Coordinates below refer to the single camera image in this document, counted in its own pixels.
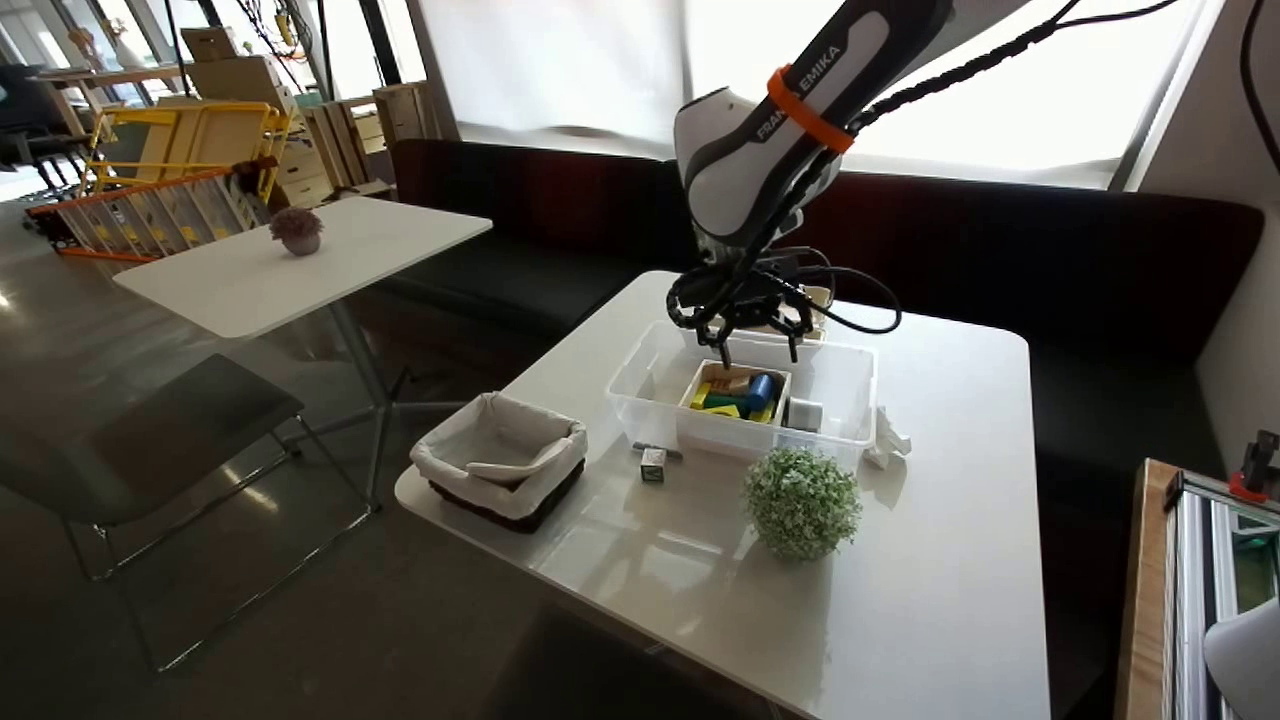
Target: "yellow object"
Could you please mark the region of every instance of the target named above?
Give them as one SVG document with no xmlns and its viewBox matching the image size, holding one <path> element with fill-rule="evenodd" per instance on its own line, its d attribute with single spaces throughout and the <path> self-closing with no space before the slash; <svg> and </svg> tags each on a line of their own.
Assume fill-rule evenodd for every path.
<svg viewBox="0 0 1280 720">
<path fill-rule="evenodd" d="M 705 415 L 724 415 L 724 420 L 744 420 L 744 415 L 737 412 L 737 403 L 717 403 L 717 409 L 697 409 L 697 412 L 705 412 Z"/>
<path fill-rule="evenodd" d="M 258 164 L 254 194 L 263 199 L 282 126 L 280 107 L 245 99 L 105 107 L 92 133 L 92 188 L 107 193 Z"/>
</svg>

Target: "small pot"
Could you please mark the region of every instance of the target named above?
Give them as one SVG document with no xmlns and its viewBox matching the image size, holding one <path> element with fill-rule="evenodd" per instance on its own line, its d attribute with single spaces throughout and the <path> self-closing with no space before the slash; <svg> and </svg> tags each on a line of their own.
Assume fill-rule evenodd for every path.
<svg viewBox="0 0 1280 720">
<path fill-rule="evenodd" d="M 289 248 L 289 257 L 310 257 L 320 251 L 320 230 L 300 239 L 280 239 L 280 244 Z"/>
</svg>

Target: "fake plant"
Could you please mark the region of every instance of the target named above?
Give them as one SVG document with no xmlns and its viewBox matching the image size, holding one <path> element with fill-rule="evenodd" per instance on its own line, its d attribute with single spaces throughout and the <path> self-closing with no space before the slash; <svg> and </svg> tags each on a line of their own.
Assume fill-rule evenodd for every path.
<svg viewBox="0 0 1280 720">
<path fill-rule="evenodd" d="M 828 556 L 857 526 L 857 475 L 828 454 L 774 447 L 747 475 L 765 548 L 786 562 Z"/>
<path fill-rule="evenodd" d="M 306 210 L 306 209 L 280 209 L 273 217 L 273 237 L 282 244 L 282 248 L 296 248 L 296 244 L 317 244 L 320 239 L 320 217 Z"/>
</svg>

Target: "white curtain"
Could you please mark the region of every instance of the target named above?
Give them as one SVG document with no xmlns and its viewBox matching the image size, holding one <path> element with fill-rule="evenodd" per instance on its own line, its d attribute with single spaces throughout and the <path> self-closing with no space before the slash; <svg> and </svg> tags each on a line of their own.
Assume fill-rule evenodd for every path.
<svg viewBox="0 0 1280 720">
<path fill-rule="evenodd" d="M 915 77 L 956 66 L 1055 7 L 1059 0 L 1026 0 Z M 1115 7 L 1134 4 L 1083 0 L 1072 17 Z M 1204 0 L 1176 0 L 1133 24 L 1059 32 L 967 83 L 885 114 L 852 145 L 845 169 L 1108 188 L 1198 7 Z"/>
<path fill-rule="evenodd" d="M 791 64 L 841 0 L 683 0 L 692 95 L 730 87 L 765 95 L 769 77 Z"/>
<path fill-rule="evenodd" d="M 464 123 L 669 145 L 683 99 L 678 0 L 424 0 Z"/>
</svg>

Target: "dark floor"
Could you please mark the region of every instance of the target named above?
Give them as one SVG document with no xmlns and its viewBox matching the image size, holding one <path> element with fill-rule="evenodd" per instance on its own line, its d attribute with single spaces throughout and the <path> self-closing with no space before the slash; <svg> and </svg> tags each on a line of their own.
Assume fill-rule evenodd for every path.
<svg viewBox="0 0 1280 720">
<path fill-rule="evenodd" d="M 389 372 L 412 359 L 412 389 L 448 381 L 418 365 L 438 351 L 412 351 L 412 331 L 380 336 L 380 348 Z M 62 426 L 144 397 L 208 351 L 296 390 L 317 424 L 360 409 L 356 372 L 323 318 L 300 318 L 250 343 L 218 343 L 115 288 L 111 266 L 52 257 L 20 228 L 17 205 L 0 209 L 3 415 Z M 505 359 L 479 372 L 470 365 L 464 389 L 501 383 L 505 372 Z M 383 487 L 424 426 L 391 433 Z M 327 444 L 352 472 L 363 467 L 363 424 L 333 433 Z M 123 593 L 140 601 L 146 635 L 176 647 L 208 628 L 245 581 L 282 568 L 346 510 L 356 510 L 346 483 L 303 460 L 156 552 L 129 582 L 83 582 L 60 520 L 0 487 L 0 717 L 769 711 L 676 660 L 642 656 L 634 638 L 619 638 L 615 628 L 600 628 L 528 575 L 398 509 L 352 530 L 176 673 L 144 667 Z"/>
</svg>

